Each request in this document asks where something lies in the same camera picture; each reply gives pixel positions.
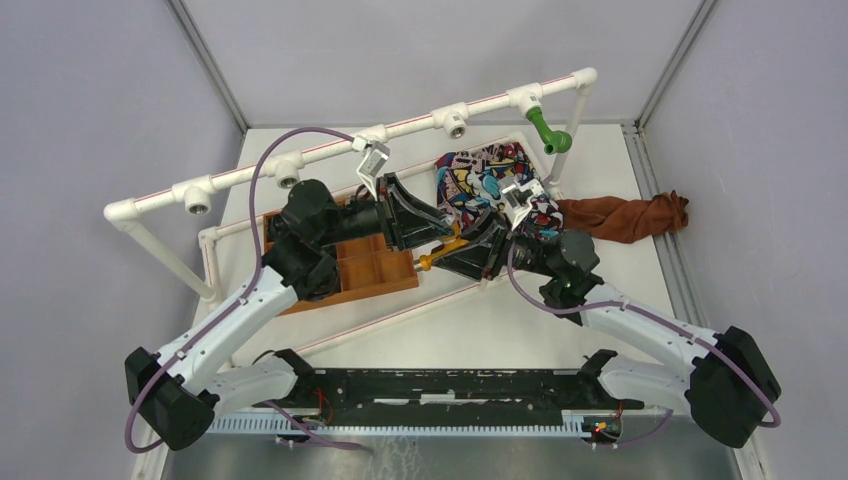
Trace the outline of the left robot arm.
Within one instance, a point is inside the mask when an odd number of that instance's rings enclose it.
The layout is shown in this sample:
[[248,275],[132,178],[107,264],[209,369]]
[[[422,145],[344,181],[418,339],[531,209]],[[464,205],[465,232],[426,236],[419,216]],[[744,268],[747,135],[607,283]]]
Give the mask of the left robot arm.
[[377,181],[370,198],[340,205],[325,184],[303,180],[292,187],[272,222],[270,249],[254,272],[201,323],[156,352],[139,347],[124,364],[132,409],[125,427],[130,451],[134,419],[142,417],[160,443],[182,450],[213,421],[233,410],[283,399],[293,407],[313,397],[313,378],[273,357],[256,365],[220,369],[264,325],[298,302],[334,294],[339,266],[331,246],[373,235],[396,251],[449,236],[451,215],[409,193],[393,174]]

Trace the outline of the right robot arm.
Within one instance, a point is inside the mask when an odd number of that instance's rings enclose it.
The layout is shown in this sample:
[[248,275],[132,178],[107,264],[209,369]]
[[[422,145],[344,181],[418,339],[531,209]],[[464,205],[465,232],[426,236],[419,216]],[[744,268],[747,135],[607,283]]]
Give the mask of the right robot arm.
[[634,400],[687,415],[707,435],[745,446],[759,428],[777,428],[781,387],[754,338],[683,322],[628,297],[594,269],[591,236],[564,230],[541,237],[487,211],[462,234],[421,257],[421,271],[446,270],[475,281],[506,273],[532,306],[580,327],[612,336],[649,356],[634,360],[599,350],[580,369],[580,400],[602,408]]

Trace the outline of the green plastic water faucet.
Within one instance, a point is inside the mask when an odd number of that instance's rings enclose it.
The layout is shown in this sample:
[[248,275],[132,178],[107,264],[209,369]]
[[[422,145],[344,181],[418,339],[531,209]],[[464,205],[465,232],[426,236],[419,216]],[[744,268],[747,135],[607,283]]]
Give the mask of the green plastic water faucet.
[[571,150],[573,145],[572,135],[566,131],[551,128],[545,120],[540,106],[530,108],[525,117],[535,128],[547,155],[567,153]]

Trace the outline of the wooden compartment tray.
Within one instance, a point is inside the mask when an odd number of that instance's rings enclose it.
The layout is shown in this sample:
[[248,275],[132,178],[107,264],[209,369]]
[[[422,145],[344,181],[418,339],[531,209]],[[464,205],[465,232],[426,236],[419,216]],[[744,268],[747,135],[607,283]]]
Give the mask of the wooden compartment tray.
[[344,241],[324,248],[335,260],[337,280],[321,298],[303,300],[282,315],[362,300],[417,288],[419,280],[410,251],[393,251],[382,234]]

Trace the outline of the comic print cloth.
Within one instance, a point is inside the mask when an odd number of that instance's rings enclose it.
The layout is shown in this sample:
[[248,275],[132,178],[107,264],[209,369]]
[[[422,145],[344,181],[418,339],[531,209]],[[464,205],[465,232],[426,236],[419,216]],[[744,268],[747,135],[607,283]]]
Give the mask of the comic print cloth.
[[506,200],[498,181],[515,178],[524,185],[539,178],[519,142],[493,143],[475,151],[454,151],[435,162],[437,207],[453,216],[462,231],[488,209],[503,212]]

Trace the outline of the brown cloth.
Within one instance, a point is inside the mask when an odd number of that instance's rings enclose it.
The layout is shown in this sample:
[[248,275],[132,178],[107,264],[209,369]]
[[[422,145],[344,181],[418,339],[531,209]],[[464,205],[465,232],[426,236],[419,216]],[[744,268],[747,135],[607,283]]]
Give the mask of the brown cloth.
[[567,229],[584,231],[593,238],[622,244],[673,234],[689,222],[690,200],[676,191],[651,199],[625,200],[614,196],[558,200]]

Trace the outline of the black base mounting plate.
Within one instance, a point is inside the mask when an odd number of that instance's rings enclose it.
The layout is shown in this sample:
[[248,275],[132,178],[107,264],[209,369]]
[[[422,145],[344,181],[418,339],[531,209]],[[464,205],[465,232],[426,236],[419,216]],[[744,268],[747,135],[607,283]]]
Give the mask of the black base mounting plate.
[[541,427],[565,411],[642,410],[577,370],[314,370],[276,400],[288,413],[315,411],[330,426]]

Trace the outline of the white pvc pipe frame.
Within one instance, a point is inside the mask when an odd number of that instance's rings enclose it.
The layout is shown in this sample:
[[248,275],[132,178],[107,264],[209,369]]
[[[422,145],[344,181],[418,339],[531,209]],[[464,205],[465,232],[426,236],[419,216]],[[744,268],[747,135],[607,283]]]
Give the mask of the white pvc pipe frame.
[[[576,100],[570,118],[559,128],[575,136],[597,78],[597,70],[586,67],[554,80],[440,107],[415,118],[360,129],[350,127],[344,132],[353,137],[359,135],[386,142],[391,156],[383,169],[396,173],[400,179],[412,179],[415,191],[426,198],[432,193],[423,185],[433,179],[434,163],[442,154],[519,140],[544,178],[546,191],[559,198],[562,195],[560,183],[550,176],[562,172],[567,156],[544,153],[540,137],[526,118],[505,126],[502,135],[497,135],[493,126],[473,126],[470,122],[500,110],[524,114],[527,109],[540,106],[546,97],[574,92]],[[236,264],[223,267],[222,258],[234,260],[238,245],[243,246],[247,254],[253,252],[249,205],[254,204],[258,214],[278,209],[286,200],[289,183],[294,180],[322,180],[333,195],[341,199],[352,195],[361,183],[356,174],[361,157],[350,142],[337,137],[325,140],[316,132],[301,133],[283,141],[258,168],[256,164],[262,153],[260,141],[273,140],[282,133],[280,129],[253,129],[246,136],[237,168],[178,182],[141,198],[112,202],[103,210],[104,218],[116,229],[126,233],[199,295],[197,320],[221,304],[235,287],[233,281],[238,267]],[[217,195],[227,197],[223,220],[221,225],[198,233],[203,272],[197,274],[150,231],[143,220],[155,211],[176,205],[184,207],[190,215],[204,215],[210,211]]]

